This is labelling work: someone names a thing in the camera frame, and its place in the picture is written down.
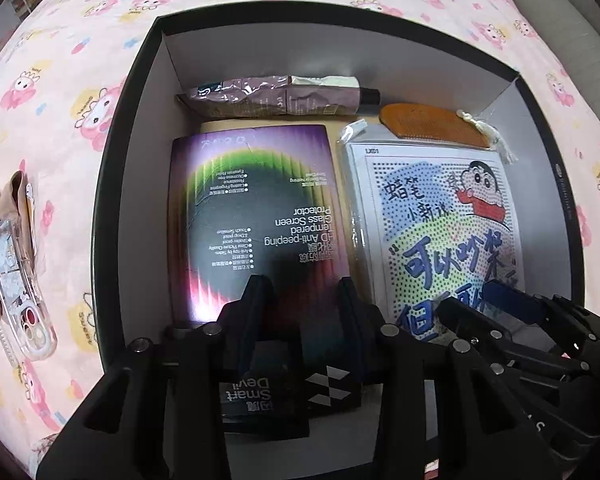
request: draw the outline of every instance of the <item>smart devil logo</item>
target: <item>smart devil logo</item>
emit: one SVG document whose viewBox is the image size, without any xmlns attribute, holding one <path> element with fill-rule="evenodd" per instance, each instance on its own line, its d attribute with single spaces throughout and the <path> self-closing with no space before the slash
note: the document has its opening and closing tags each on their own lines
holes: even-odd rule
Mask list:
<svg viewBox="0 0 600 480">
<path fill-rule="evenodd" d="M 239 399 L 271 399 L 268 377 L 260 377 L 257 380 L 254 378 L 243 379 L 239 383 L 232 383 L 232 389 L 232 392 L 225 391 L 229 402 Z"/>
</svg>

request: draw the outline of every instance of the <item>screen protector box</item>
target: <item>screen protector box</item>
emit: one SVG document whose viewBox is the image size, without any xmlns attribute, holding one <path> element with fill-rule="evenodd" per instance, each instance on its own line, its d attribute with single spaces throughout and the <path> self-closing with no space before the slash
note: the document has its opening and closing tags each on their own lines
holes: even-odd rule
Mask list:
<svg viewBox="0 0 600 480">
<path fill-rule="evenodd" d="M 270 278 L 270 337 L 299 329 L 310 413 L 360 405 L 349 374 L 336 286 L 349 275 L 333 161 L 320 124 L 176 139 L 170 181 L 174 318 L 216 320 L 249 277 Z"/>
</svg>

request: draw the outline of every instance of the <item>metal screw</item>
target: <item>metal screw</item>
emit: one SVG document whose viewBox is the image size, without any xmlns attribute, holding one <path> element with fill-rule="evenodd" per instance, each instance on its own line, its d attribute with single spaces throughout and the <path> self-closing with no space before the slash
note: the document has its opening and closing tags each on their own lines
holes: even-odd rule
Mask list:
<svg viewBox="0 0 600 480">
<path fill-rule="evenodd" d="M 491 370 L 496 375 L 502 375 L 504 373 L 504 368 L 500 363 L 491 363 Z"/>
<path fill-rule="evenodd" d="M 211 323 L 206 323 L 205 325 L 203 325 L 202 332 L 204 332 L 207 335 L 218 335 L 222 332 L 222 326 L 220 325 L 220 323 L 212 321 Z"/>
<path fill-rule="evenodd" d="M 469 350 L 471 350 L 471 345 L 464 339 L 456 339 L 453 342 L 453 347 L 456 352 L 461 354 L 466 354 Z"/>
<path fill-rule="evenodd" d="M 400 329 L 392 323 L 385 323 L 380 327 L 380 333 L 387 337 L 395 337 L 400 333 Z"/>
<path fill-rule="evenodd" d="M 151 346 L 151 340 L 145 337 L 139 337 L 138 339 L 134 339 L 131 343 L 129 343 L 129 348 L 131 348 L 134 352 L 144 352 Z"/>
</svg>

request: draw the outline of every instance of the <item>clear phone case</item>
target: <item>clear phone case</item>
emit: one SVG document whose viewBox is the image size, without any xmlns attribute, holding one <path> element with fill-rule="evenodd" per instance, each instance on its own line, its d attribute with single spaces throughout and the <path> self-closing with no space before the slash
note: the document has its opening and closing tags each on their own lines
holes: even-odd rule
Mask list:
<svg viewBox="0 0 600 480">
<path fill-rule="evenodd" d="M 58 344 L 29 259 L 18 246 L 16 222 L 0 220 L 0 298 L 5 319 L 20 350 L 32 361 L 49 357 Z"/>
</svg>

